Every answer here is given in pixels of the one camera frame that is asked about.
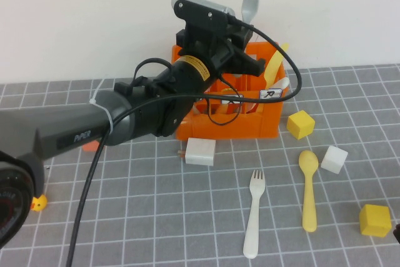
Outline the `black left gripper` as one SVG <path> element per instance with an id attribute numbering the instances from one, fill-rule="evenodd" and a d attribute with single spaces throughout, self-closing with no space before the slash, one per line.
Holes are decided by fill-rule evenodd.
<path id="1" fill-rule="evenodd" d="M 260 76 L 266 60 L 253 59 L 244 52 L 252 36 L 244 27 L 229 28 L 225 36 L 198 28 L 181 30 L 176 34 L 181 50 L 172 64 L 170 90 L 201 94 L 225 73 Z"/>

